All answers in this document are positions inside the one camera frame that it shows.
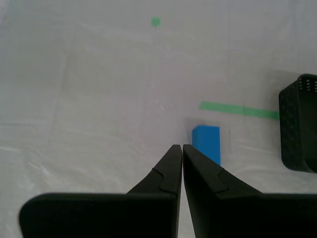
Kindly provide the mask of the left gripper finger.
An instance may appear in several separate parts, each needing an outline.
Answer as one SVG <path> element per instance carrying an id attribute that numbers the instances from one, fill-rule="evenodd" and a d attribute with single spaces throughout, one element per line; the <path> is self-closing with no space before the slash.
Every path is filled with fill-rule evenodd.
<path id="1" fill-rule="evenodd" d="M 183 155 L 173 145 L 126 194 L 46 193 L 19 212 L 25 238 L 175 238 Z"/>
<path id="2" fill-rule="evenodd" d="M 183 146 L 186 195 L 197 238 L 315 238 L 315 194 L 262 193 L 192 145 Z"/>

